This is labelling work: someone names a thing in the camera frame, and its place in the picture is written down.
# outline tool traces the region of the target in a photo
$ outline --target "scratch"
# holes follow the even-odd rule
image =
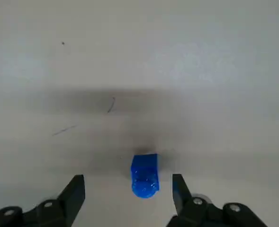
[[[108,113],[111,112],[111,110],[112,110],[113,107],[114,107],[114,104],[115,104],[115,97],[113,97],[113,102],[112,102],[112,104],[111,104],[111,106],[110,106],[110,108],[109,108],[109,110],[108,110]]]
[[[72,129],[72,128],[75,128],[75,127],[76,127],[76,125],[73,125],[73,126],[71,126],[71,127],[62,129],[62,130],[60,130],[60,131],[58,131],[58,132],[52,134],[52,136],[57,136],[58,134],[63,133],[63,132],[65,132],[65,131],[68,131],[69,129]]]

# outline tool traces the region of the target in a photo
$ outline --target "blue plastic cube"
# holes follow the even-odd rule
[[[131,165],[132,191],[140,198],[150,198],[159,191],[157,154],[134,155]]]

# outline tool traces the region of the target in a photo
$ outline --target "blue block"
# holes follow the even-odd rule
[[[157,154],[134,155],[131,165],[132,191],[140,198],[150,198],[159,191]]]

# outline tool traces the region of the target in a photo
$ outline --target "white table surface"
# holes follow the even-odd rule
[[[85,174],[73,227],[164,227],[173,172],[279,227],[279,0],[0,0],[0,208]]]

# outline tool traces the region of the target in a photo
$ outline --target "screw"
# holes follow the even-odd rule
[[[200,198],[195,198],[193,199],[193,202],[196,204],[196,205],[201,205],[202,204],[202,200]]]
[[[46,204],[45,204],[45,207],[51,207],[52,206],[52,203],[51,202],[47,202]]]
[[[9,215],[12,215],[14,213],[14,210],[7,210],[5,213],[4,213],[4,216],[9,216]]]
[[[240,207],[236,204],[231,204],[230,205],[230,209],[235,211],[235,212],[239,212],[240,211]]]

